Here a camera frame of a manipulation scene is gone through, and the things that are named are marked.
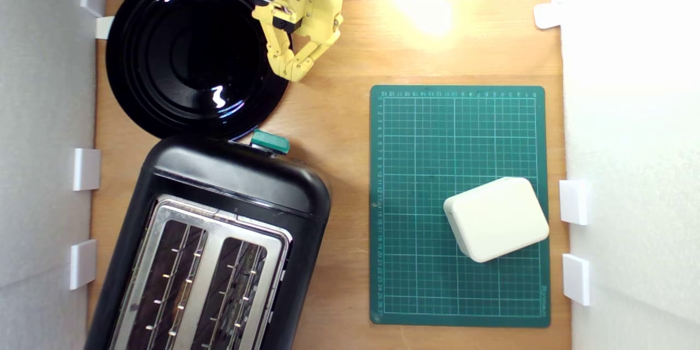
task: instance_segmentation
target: white box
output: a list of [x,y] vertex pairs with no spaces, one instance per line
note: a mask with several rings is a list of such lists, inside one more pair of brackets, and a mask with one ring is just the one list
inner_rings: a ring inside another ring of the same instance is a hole
[[443,205],[459,249],[478,263],[545,240],[550,226],[530,182],[500,178]]

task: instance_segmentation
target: black plate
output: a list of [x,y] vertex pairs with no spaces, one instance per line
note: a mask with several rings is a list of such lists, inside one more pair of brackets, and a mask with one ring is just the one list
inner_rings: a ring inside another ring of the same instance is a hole
[[107,75],[129,117],[159,138],[238,138],[267,118],[287,81],[272,73],[250,0],[125,0]]

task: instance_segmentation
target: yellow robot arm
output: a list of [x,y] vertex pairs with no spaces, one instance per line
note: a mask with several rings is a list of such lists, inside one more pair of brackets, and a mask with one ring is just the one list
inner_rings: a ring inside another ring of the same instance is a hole
[[[299,81],[340,37],[343,0],[255,0],[253,18],[267,39],[267,58],[282,78]],[[296,54],[289,34],[307,37]]]

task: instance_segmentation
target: toaster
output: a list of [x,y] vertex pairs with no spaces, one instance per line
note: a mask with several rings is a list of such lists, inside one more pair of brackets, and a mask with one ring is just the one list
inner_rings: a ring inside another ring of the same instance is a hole
[[275,138],[176,136],[150,151],[86,349],[292,346],[330,193]]

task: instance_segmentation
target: green button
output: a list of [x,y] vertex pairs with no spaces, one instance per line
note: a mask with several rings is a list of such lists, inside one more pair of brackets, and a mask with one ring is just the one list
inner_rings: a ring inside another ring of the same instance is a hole
[[289,153],[289,140],[287,138],[266,133],[265,131],[253,131],[253,138],[250,139],[250,144],[279,151],[283,155]]

